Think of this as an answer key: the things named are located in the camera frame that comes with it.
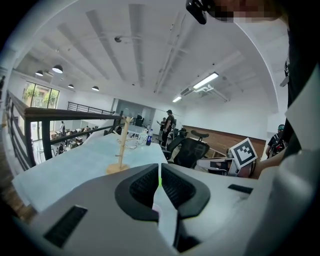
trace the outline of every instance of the black shirt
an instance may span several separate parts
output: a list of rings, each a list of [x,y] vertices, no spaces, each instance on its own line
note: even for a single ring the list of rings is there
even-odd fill
[[[289,83],[288,108],[295,101],[316,64],[319,62],[319,35],[315,33],[318,9],[315,2],[296,4],[290,0],[278,0],[288,15],[289,23]],[[296,154],[300,143],[288,120],[285,121],[282,138],[288,143],[284,158]]]
[[[175,117],[174,117],[173,115],[169,115],[168,118],[165,120],[164,128],[163,128],[163,129],[166,129],[168,121],[171,121],[171,122],[170,122],[170,125],[169,125],[169,128],[168,128],[168,130],[167,130],[168,132],[170,132],[170,131],[171,131],[171,128],[172,128],[172,125],[173,125],[173,123],[174,123],[174,121],[175,121]]]
[[[160,124],[160,131],[163,131],[165,129],[165,123],[166,121],[162,121]]]
[[[272,147],[272,145],[276,142],[277,140],[275,139],[275,136],[272,136],[272,138],[270,139],[269,143],[268,143],[268,146]]]

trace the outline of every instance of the wooden floor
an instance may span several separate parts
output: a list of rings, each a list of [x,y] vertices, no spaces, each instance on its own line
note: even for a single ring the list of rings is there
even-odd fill
[[[29,223],[32,218],[36,215],[36,211],[32,206],[26,207],[20,200],[18,194],[15,191],[11,181],[13,176],[11,174],[6,154],[2,142],[2,134],[0,129],[0,191],[2,200],[7,203],[26,223]]]

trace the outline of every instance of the fluorescent light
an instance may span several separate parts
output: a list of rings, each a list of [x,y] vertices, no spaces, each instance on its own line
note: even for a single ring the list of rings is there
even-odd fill
[[[204,86],[205,84],[209,83],[213,79],[216,79],[219,75],[214,72],[213,74],[209,75],[207,78],[203,79],[202,81],[198,82],[193,88],[198,89],[201,86]]]
[[[179,97],[176,97],[172,102],[177,102],[177,101],[179,101],[179,100],[181,100],[181,97],[179,96]]]

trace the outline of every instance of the white ceiling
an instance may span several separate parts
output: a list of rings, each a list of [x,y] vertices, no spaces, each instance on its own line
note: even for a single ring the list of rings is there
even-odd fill
[[[50,70],[61,64],[63,80],[57,79],[57,86],[67,88],[72,83],[75,90],[90,91],[98,85],[102,93],[110,94],[114,85],[121,85],[125,93],[125,86],[135,84],[137,90],[172,99],[213,71],[219,78],[211,85],[231,100],[243,90],[266,86],[257,72],[257,63],[242,52],[237,40],[198,24],[184,5],[177,11],[144,4],[111,7],[106,1],[91,2],[87,1],[85,8],[75,7],[76,15],[66,12],[56,26],[35,36],[16,69],[34,76],[37,69]],[[232,25],[222,26],[227,30]],[[259,44],[260,53],[264,51],[261,62],[268,58],[271,76],[283,72],[288,54],[284,50],[288,45],[286,27],[281,21],[246,26]],[[115,42],[117,36],[122,42]],[[190,94],[180,104],[205,95]],[[209,97],[221,100],[215,94]]]

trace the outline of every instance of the sleeve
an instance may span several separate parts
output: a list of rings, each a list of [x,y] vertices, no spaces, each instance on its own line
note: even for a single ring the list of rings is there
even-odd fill
[[[284,152],[283,160],[291,155],[297,154],[300,151],[300,149],[301,149],[301,145],[299,143],[299,140],[298,140],[296,134],[294,133],[291,136],[288,147],[286,148],[286,150]]]
[[[269,143],[268,143],[268,146],[272,146],[274,143],[274,137],[272,136],[272,138],[270,139]]]

